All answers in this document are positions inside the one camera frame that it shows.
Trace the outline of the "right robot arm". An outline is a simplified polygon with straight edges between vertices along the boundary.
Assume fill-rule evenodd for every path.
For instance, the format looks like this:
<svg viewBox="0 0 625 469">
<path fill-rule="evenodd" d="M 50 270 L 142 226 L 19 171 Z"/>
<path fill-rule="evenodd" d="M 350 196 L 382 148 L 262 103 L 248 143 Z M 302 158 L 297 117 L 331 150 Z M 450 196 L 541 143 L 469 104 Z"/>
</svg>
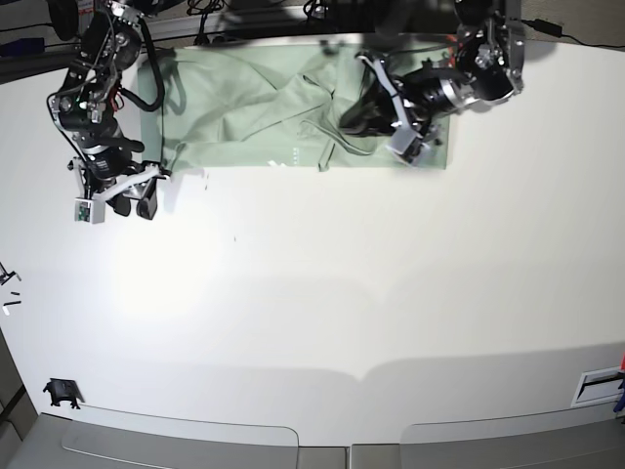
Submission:
<svg viewBox="0 0 625 469">
<path fill-rule="evenodd" d="M 145 146 L 124 135 L 115 114 L 126 102 L 144 112 L 164 104 L 164 80 L 146 23 L 162 8 L 160 1 L 100 2 L 62 87 L 46 100 L 53 123 L 75 152 L 67 168 L 80 190 L 77 222 L 101 223 L 107 208 L 120 216 L 135 211 L 145 220 L 156 214 L 157 184 L 171 173 L 160 161 L 134 159 Z M 151 103 L 122 85 L 123 72 L 141 53 L 154 78 Z"/>
</svg>

